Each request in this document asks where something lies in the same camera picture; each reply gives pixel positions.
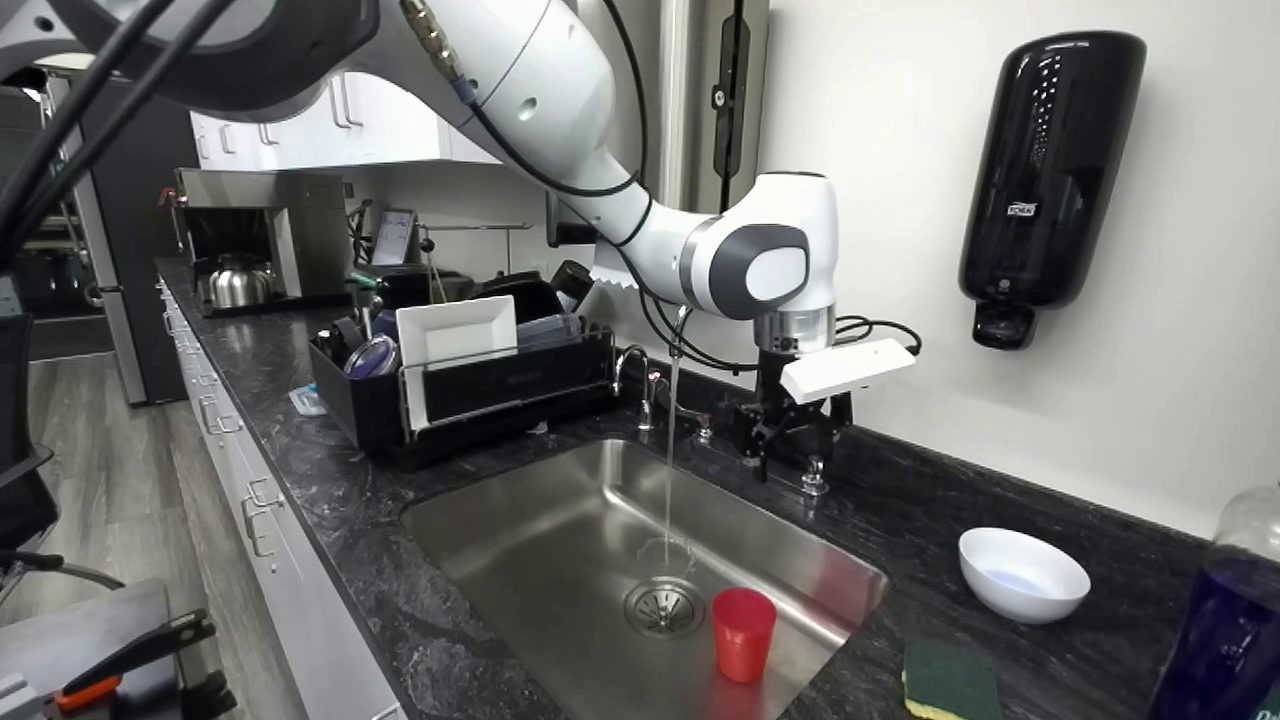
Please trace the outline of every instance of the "soap dispenser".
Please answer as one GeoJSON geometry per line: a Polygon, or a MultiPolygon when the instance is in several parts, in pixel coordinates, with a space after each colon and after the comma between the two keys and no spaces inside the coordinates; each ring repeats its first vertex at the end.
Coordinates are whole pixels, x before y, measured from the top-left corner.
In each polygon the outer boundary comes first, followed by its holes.
{"type": "Polygon", "coordinates": [[[1037,309],[1078,293],[1143,54],[1125,31],[1067,31],[1003,59],[961,258],[974,344],[1023,349],[1037,309]]]}

